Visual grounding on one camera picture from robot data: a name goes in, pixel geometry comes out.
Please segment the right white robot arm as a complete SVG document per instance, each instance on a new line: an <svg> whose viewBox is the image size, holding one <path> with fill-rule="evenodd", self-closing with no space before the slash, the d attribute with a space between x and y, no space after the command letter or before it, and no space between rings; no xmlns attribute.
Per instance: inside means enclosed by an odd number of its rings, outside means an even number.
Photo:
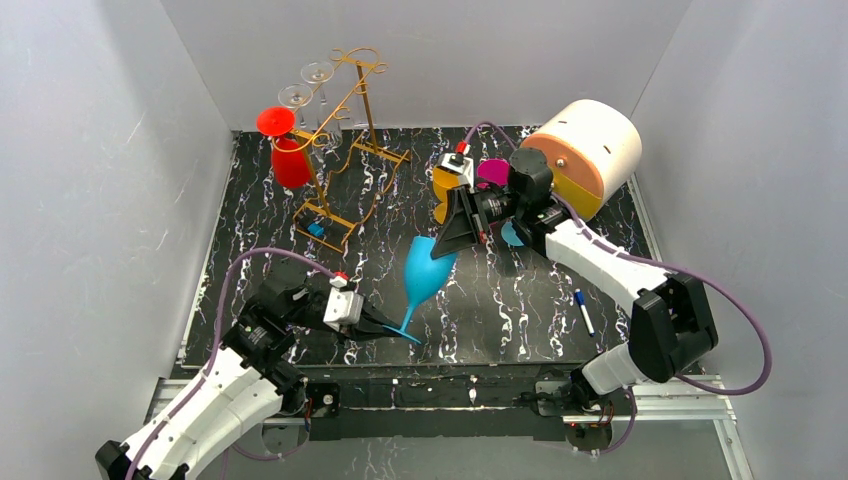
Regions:
<svg viewBox="0 0 848 480"><path fill-rule="evenodd" d="M460 185L447 191L446 216L431 255L438 259L478 245L491 224L509 220L524 245L570 268L630 311L627 341L573 370L565 399L589 406L624 387L665 383L717 346L702 281L631 259L594 234L552 185L541 151L516 150L505 186Z"/></svg>

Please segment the light blue wine glass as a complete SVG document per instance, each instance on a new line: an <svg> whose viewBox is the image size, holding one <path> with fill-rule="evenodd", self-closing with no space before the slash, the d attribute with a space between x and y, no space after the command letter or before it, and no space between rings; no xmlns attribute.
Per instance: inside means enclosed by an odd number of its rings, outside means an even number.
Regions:
<svg viewBox="0 0 848 480"><path fill-rule="evenodd" d="M524 241L519 238L512 220L503 223L501 226L501 236L511 247L523 247L525 245Z"/></svg>

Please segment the teal blue wine glass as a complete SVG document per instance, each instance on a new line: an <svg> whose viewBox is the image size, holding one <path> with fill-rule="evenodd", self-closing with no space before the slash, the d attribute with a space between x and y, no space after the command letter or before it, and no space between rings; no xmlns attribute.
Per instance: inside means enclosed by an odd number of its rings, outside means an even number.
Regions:
<svg viewBox="0 0 848 480"><path fill-rule="evenodd" d="M431 253L435 246L435 238L425 236L413 238L404 266L406 313L399 327L385 326L386 330L397 333L418 345L422 342L407 332L412 315L422 303L435 296L447 283L458 258L457 253L450 253L433 259Z"/></svg>

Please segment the gold wire glass rack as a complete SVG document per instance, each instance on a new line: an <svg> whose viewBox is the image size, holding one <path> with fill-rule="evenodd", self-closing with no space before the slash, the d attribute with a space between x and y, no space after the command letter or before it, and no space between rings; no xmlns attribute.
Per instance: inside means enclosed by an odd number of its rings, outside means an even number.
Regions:
<svg viewBox="0 0 848 480"><path fill-rule="evenodd" d="M351 236L366 226L395 184L400 167L411 162L411 153L387 147L376 132L369 81L387 70L379 51L373 47L334 49L327 60L319 61L335 67L333 77L323 85L328 104L321 106L319 94L313 92L306 111L309 130L299 130L295 116L294 129L287 134L307 157L311 181L305 186L313 190L292 214L292 222L297 233L343 253ZM332 195L340 191L336 185L356 158L378 161L387 178L374 191L367 208L353 218L345 215L344 206L333 203ZM324 228L324 237L307 231L312 223Z"/></svg>

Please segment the yellow wine glass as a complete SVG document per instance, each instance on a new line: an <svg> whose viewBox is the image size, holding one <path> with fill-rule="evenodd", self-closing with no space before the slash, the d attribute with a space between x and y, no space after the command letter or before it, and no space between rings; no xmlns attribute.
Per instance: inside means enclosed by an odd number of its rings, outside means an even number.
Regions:
<svg viewBox="0 0 848 480"><path fill-rule="evenodd" d="M447 214L448 191L459 185L459 176L442 167L432 170L432 188L439 203L433 210L433 217L438 224L443 224Z"/></svg>

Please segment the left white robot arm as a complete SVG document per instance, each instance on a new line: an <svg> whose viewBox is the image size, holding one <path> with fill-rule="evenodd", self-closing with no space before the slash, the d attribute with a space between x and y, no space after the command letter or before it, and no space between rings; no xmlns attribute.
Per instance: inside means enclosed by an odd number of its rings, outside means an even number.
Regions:
<svg viewBox="0 0 848 480"><path fill-rule="evenodd" d="M305 274L267 277L224 334L214 358L128 439L95 455L104 479L193 479L246 431L280 413L307 416L316 401L307 375L286 360L293 327L340 340L398 337L350 286L314 288Z"/></svg>

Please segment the magenta wine glass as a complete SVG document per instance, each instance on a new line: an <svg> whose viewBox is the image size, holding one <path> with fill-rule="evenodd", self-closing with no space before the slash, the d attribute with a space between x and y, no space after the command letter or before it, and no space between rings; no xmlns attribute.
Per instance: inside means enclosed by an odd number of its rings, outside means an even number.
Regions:
<svg viewBox="0 0 848 480"><path fill-rule="evenodd" d="M476 171L477 186L484 188L488 184L500 187L508 183L510 164L501 158L490 158L482 160Z"/></svg>

